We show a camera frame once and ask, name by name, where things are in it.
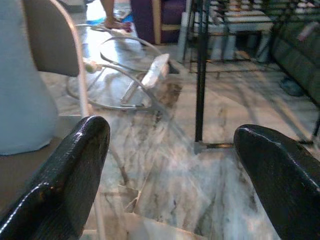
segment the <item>person's leg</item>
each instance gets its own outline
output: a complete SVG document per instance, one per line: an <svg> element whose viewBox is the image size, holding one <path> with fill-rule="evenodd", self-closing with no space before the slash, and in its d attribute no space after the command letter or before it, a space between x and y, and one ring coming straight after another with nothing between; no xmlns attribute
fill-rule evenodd
<svg viewBox="0 0 320 240"><path fill-rule="evenodd" d="M130 23L118 22L114 17L115 0L100 0L106 14L104 25L108 29L123 29L132 32Z"/></svg>

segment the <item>purple cushion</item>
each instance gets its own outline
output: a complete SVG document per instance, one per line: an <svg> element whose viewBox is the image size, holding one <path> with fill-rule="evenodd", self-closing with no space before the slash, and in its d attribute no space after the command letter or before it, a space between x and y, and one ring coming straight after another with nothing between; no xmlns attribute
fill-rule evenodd
<svg viewBox="0 0 320 240"><path fill-rule="evenodd" d="M181 24L182 13L186 10L186 0L162 0L162 24Z"/></svg>

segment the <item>blue cloth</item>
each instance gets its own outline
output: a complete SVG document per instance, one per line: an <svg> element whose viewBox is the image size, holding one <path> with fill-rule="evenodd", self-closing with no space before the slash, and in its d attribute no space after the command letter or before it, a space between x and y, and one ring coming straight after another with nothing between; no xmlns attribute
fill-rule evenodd
<svg viewBox="0 0 320 240"><path fill-rule="evenodd" d="M122 20L123 23L127 23L127 22L133 23L133 21L134 21L134 18L132 17L132 13L130 13L128 16L126 16L126 17Z"/></svg>
<svg viewBox="0 0 320 240"><path fill-rule="evenodd" d="M0 155L35 151L53 137L58 111L30 52L20 0L0 1Z"/></svg>

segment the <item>purple chair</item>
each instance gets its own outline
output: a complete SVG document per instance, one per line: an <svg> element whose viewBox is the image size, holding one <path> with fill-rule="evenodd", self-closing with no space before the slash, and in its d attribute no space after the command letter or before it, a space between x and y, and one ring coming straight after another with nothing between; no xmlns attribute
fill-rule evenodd
<svg viewBox="0 0 320 240"><path fill-rule="evenodd" d="M186 0L131 0L138 37L151 44L176 43Z"/></svg>

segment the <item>person's foot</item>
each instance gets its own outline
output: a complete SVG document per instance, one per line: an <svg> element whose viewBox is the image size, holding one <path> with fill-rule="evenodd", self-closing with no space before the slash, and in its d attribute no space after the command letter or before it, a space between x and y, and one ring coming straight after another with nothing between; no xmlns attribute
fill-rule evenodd
<svg viewBox="0 0 320 240"><path fill-rule="evenodd" d="M131 22L118 22L115 19L106 19L104 21L104 26L107 29L123 29L125 30L127 33L131 33L132 29L131 29Z"/></svg>

